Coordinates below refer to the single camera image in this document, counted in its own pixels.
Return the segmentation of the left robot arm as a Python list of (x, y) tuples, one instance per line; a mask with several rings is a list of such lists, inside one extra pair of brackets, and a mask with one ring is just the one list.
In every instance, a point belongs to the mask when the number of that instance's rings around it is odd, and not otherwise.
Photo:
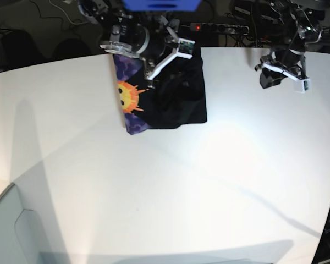
[(270, 7), (279, 14), (279, 39), (272, 41), (269, 54), (260, 58), (255, 66), (260, 71), (263, 89), (281, 84), (288, 78), (294, 81), (294, 90), (305, 93), (311, 89), (306, 73), (305, 52), (310, 44), (322, 37), (322, 28), (311, 9), (292, 1), (271, 1)]

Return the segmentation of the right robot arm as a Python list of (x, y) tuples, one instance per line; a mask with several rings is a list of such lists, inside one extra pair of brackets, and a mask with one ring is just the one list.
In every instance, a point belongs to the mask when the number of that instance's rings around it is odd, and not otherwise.
[(166, 17), (155, 12), (128, 10), (123, 1), (78, 1), (80, 13), (99, 24), (103, 34), (98, 44), (107, 53), (158, 63), (178, 36)]

